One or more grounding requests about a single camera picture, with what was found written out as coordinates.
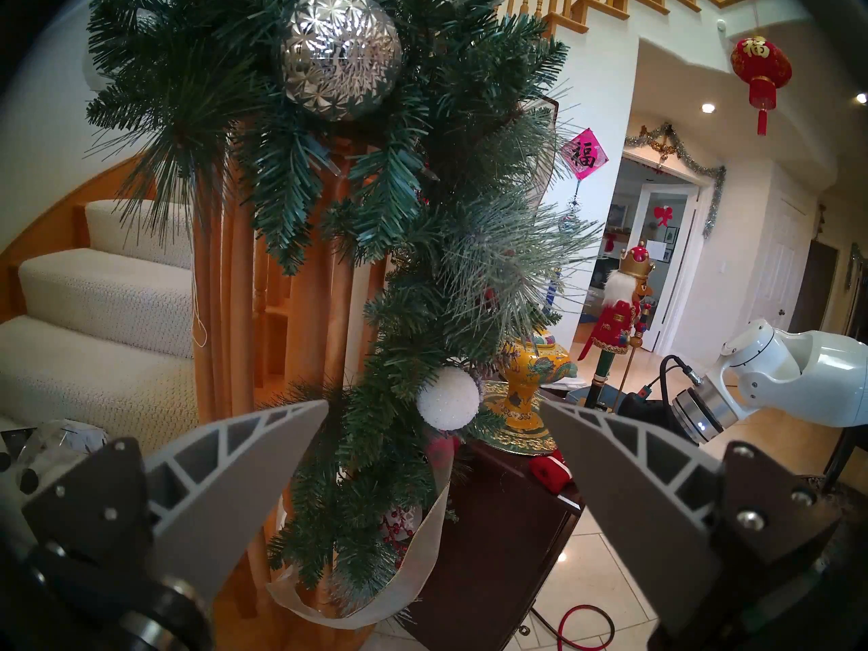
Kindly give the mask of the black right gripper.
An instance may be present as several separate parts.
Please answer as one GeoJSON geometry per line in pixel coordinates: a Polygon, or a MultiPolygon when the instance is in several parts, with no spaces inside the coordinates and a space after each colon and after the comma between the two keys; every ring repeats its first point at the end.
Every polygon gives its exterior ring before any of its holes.
{"type": "Polygon", "coordinates": [[[661,399],[642,397],[636,392],[628,393],[620,399],[617,415],[659,426],[693,445],[693,439],[674,414],[673,408],[661,399]]]}

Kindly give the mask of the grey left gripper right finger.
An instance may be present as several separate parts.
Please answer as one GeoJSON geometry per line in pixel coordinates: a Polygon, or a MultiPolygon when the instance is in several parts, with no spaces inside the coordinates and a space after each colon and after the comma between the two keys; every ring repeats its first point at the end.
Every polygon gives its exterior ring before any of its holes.
{"type": "Polygon", "coordinates": [[[750,443],[722,460],[671,432],[545,400],[575,483],[658,614],[652,640],[823,635],[840,522],[807,482],[750,443]]]}

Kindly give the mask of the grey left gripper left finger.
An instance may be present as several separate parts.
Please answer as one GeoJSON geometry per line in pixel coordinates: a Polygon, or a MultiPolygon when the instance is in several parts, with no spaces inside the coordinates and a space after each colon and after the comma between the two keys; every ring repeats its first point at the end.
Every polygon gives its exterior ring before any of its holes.
{"type": "Polygon", "coordinates": [[[84,457],[23,504],[39,544],[124,574],[179,578],[211,601],[327,417],[327,401],[200,425],[142,457],[133,437],[84,457]]]}

